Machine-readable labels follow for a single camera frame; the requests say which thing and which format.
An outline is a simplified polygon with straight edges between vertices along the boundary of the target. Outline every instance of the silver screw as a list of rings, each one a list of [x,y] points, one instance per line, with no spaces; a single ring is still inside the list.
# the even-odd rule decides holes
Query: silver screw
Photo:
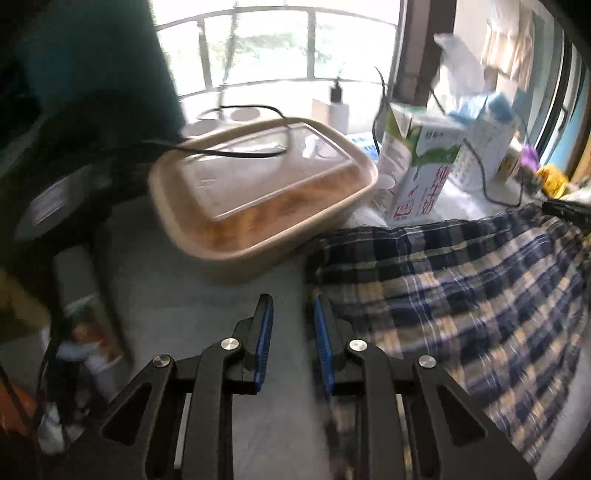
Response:
[[[349,348],[351,348],[351,350],[355,350],[356,352],[363,352],[367,347],[368,344],[358,338],[349,342]]]
[[[170,363],[170,357],[168,355],[156,355],[152,359],[152,365],[156,368],[166,367]]]
[[[435,365],[437,365],[437,360],[435,360],[431,355],[421,355],[418,358],[418,364],[423,368],[433,368]]]
[[[224,338],[224,340],[222,340],[221,346],[224,350],[234,350],[236,348],[238,348],[238,346],[240,345],[240,342],[238,340],[236,340],[235,338]]]

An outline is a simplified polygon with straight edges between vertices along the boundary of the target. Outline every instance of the milk carton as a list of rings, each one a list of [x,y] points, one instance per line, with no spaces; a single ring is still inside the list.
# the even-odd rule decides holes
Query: milk carton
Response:
[[[424,108],[392,103],[374,203],[389,225],[426,217],[441,193],[465,127]]]

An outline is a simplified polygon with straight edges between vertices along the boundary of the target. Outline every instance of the beige curtain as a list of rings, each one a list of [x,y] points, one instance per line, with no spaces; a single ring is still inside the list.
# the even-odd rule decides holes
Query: beige curtain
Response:
[[[520,89],[530,85],[531,67],[534,61],[534,23],[530,9],[520,4],[517,31],[497,30],[489,23],[480,61],[498,69],[515,81]]]

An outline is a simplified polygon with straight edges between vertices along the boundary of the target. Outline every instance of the plaid cloth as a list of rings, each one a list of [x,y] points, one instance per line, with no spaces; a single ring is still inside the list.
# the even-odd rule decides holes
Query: plaid cloth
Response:
[[[312,240],[307,282],[386,353],[434,356],[530,464],[550,437],[588,323],[590,250],[534,204],[477,221],[362,227]],[[353,412],[330,400],[332,458]]]

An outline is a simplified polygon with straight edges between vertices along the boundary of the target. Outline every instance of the beige storage box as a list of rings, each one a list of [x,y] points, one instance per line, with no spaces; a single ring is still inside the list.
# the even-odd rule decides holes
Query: beige storage box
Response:
[[[271,158],[172,150],[150,172],[164,228],[217,280],[260,274],[311,237],[338,226],[371,196],[374,162],[342,134],[303,118],[257,122],[184,147],[288,153]]]

